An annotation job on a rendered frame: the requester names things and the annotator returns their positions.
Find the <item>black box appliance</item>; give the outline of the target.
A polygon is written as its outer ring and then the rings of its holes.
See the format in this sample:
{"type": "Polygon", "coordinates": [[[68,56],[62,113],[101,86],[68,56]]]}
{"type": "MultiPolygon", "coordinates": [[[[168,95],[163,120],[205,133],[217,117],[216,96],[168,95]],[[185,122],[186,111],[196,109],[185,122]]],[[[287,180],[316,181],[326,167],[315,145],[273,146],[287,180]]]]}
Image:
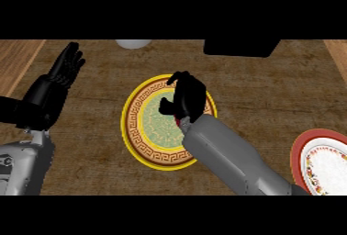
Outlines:
{"type": "Polygon", "coordinates": [[[207,55],[267,58],[273,53],[278,43],[279,39],[207,39],[204,53],[207,55]]]}

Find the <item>brown placemat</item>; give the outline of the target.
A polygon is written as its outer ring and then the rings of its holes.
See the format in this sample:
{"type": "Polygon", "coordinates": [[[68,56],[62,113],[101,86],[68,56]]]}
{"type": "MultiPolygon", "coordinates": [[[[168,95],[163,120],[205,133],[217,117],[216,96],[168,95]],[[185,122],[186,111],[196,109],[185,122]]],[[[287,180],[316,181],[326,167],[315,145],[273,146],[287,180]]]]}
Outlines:
{"type": "Polygon", "coordinates": [[[285,40],[266,59],[207,56],[199,40],[157,40],[139,50],[84,40],[86,64],[50,130],[56,152],[46,195],[226,195],[201,163],[161,172],[132,156],[121,134],[124,102],[143,81],[189,72],[207,85],[225,124],[284,177],[290,149],[309,129],[347,135],[347,85],[319,40],[285,40]]]}

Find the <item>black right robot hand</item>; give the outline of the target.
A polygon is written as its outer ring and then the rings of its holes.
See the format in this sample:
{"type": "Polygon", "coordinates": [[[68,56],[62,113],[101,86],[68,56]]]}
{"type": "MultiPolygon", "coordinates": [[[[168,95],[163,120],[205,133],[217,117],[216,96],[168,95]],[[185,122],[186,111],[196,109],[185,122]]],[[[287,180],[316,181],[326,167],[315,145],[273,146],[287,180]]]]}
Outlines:
{"type": "Polygon", "coordinates": [[[160,100],[158,112],[171,115],[177,120],[191,118],[191,123],[204,114],[207,104],[207,87],[188,71],[176,72],[167,84],[176,84],[173,102],[167,98],[160,100]]]}

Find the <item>red rimmed white plate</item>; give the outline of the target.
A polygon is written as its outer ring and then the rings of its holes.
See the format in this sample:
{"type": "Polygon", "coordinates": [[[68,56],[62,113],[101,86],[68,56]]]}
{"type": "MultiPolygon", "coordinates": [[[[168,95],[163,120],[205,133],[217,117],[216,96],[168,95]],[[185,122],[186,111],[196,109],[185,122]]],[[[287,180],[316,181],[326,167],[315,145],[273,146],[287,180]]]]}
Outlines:
{"type": "Polygon", "coordinates": [[[347,196],[347,136],[310,129],[290,151],[292,179],[313,196],[347,196]]]}

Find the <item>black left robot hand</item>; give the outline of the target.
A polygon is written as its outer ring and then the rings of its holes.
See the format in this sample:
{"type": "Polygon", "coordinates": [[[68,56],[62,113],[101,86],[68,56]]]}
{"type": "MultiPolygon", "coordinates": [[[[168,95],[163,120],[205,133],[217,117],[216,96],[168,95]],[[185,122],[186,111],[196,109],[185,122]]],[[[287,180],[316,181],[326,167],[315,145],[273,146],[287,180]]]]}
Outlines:
{"type": "Polygon", "coordinates": [[[83,59],[83,52],[78,50],[78,43],[71,42],[58,56],[47,79],[70,89],[84,63],[86,60],[83,59]]]}

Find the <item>white round object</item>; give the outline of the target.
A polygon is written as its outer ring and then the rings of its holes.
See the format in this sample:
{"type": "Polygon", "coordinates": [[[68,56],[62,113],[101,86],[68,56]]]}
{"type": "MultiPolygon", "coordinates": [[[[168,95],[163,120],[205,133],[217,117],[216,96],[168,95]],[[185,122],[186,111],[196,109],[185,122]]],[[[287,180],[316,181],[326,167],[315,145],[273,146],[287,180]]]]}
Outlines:
{"type": "Polygon", "coordinates": [[[151,43],[149,39],[117,39],[117,44],[129,50],[143,48],[151,43]]]}

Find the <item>yellow rimmed patterned plate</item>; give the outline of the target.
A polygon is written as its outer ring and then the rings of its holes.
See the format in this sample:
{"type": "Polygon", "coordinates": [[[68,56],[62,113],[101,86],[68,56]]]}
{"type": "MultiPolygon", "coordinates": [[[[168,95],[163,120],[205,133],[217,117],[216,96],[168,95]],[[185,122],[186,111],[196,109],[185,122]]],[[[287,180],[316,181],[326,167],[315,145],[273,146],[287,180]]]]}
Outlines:
{"type": "Polygon", "coordinates": [[[121,115],[124,145],[137,161],[160,171],[176,171],[196,163],[182,145],[183,133],[174,117],[158,112],[161,98],[174,100],[176,84],[167,85],[170,77],[158,75],[137,86],[121,115]]]}

